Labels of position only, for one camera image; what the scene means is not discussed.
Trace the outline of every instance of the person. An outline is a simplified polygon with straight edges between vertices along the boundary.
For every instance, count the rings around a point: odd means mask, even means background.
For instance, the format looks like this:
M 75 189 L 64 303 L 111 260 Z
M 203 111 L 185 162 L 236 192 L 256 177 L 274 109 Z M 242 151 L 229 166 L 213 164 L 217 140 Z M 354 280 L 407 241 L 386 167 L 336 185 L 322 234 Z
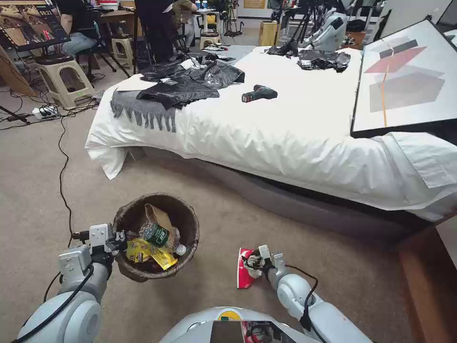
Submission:
M 71 39 L 63 43 L 61 51 L 74 56 L 79 51 L 92 48 L 97 42 L 98 33 L 85 2 L 83 0 L 53 1 L 60 11 L 60 24 Z
M 135 0 L 135 7 L 155 63 L 168 62 L 174 55 L 176 26 L 173 0 Z
M 195 36 L 194 16 L 191 12 L 196 12 L 197 10 L 197 6 L 190 0 L 175 0 L 173 3 L 178 35 L 182 35 L 181 25 L 184 24 L 184 42 L 187 49 L 190 47 Z

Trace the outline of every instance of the bed frame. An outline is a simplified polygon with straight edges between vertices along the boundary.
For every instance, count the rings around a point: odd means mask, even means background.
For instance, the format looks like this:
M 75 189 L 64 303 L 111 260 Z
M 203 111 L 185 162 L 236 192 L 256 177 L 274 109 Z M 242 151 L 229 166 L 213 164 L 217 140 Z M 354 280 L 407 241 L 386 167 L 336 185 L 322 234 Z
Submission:
M 138 149 L 129 148 L 129 151 L 132 156 L 138 156 Z M 430 225 L 430 222 L 406 211 L 380 210 L 199 159 L 184 159 L 167 150 L 143 147 L 143 151 L 155 160 L 173 159 L 190 163 L 257 206 L 316 228 L 369 241 L 393 243 Z

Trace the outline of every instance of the green bottle label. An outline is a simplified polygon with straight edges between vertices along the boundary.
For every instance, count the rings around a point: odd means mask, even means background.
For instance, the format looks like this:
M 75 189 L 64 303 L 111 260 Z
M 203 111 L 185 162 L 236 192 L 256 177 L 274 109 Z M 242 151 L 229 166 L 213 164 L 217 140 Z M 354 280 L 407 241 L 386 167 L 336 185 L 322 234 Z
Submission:
M 161 248 L 167 243 L 169 236 L 170 232 L 167 229 L 161 227 L 157 223 L 154 223 L 152 225 L 152 230 L 150 230 L 149 234 L 144 238 L 149 243 Z

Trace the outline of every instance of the mattress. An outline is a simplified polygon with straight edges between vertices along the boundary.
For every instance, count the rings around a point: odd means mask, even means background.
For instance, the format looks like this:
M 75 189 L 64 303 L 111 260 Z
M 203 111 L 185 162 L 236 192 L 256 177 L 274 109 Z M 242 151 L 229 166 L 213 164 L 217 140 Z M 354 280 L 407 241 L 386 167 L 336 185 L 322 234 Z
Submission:
M 305 71 L 296 59 L 266 55 L 264 49 L 254 49 L 235 64 L 246 74 L 244 83 L 177 110 L 176 132 L 138 126 L 125 115 L 114 118 L 113 92 L 134 88 L 138 76 L 110 87 L 89 130 L 90 157 L 109 179 L 121 171 L 126 147 L 151 146 L 429 220 L 457 206 L 455 145 L 421 132 L 350 137 L 360 51 L 343 49 L 351 61 L 336 73 Z M 256 84 L 274 89 L 278 97 L 241 102 Z

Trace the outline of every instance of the picture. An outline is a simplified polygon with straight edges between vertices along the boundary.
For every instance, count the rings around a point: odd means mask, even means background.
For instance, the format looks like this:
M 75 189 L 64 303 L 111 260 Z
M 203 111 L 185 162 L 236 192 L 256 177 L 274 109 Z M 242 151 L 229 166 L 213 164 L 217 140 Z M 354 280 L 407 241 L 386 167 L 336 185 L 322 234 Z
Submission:
M 0 27 L 17 46 L 55 39 L 46 19 L 34 5 L 1 5 Z
M 353 132 L 457 119 L 456 58 L 428 20 L 365 46 Z

